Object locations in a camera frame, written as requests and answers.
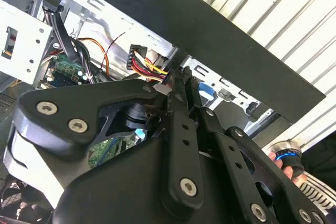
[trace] black mounting arm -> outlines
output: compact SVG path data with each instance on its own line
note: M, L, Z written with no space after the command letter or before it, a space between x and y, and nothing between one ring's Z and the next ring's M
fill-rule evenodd
M148 130L146 141L70 183L54 223L319 223L313 212L328 223L241 129L224 131L202 107L189 68L165 82L167 96L127 80L21 97L16 131L65 162L93 143Z

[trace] silver screw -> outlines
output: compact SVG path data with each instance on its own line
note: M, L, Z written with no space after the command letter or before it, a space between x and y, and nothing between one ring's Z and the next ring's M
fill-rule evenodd
M146 90L147 92L152 92L151 88L148 86L143 86L142 87L144 90Z
M316 212L312 211L315 219L317 219L317 221L321 224L324 224L324 221L322 220L321 216L319 216Z
M56 49L60 49L61 48L60 44L57 43L57 42L53 44L53 47L56 48Z
M242 132L240 130L237 130L235 129L235 133L238 135L238 136L243 136Z
M261 222L266 221L266 214L264 210L258 205L258 204L252 204L251 205L251 210L253 215L260 220Z
M188 178L182 178L180 181L180 186L182 191L184 191L188 196L194 197L197 193L195 183Z
M206 109L206 113L208 113L210 116L214 116L214 112L210 109Z
M77 133L83 133L88 129L88 124L82 119L72 119L68 126L72 131Z
M175 95L176 99L180 100L181 102L183 102L183 98L182 96L180 96L179 94L176 94Z
M36 109L44 115L53 115L57 112L57 106L52 102L40 102L36 105Z
M306 211L304 211L303 209L299 209L299 213L306 222L311 223L311 218Z

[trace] corrugated white surface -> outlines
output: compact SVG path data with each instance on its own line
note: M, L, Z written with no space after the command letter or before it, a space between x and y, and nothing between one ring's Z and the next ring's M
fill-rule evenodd
M336 130L336 0L204 1L327 95L271 144L305 151Z

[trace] cooling fan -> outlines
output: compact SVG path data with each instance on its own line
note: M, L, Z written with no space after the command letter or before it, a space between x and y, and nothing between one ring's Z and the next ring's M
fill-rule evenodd
M52 206L39 190L7 175L0 194L0 216L31 224L50 222Z

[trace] blue ring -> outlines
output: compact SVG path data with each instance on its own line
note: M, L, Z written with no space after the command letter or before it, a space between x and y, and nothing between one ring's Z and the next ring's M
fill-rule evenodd
M294 152L288 152L288 153L284 153L284 154L281 154L280 156L278 156L275 160L279 160L283 157L286 157L286 156L299 156L298 154L294 153Z

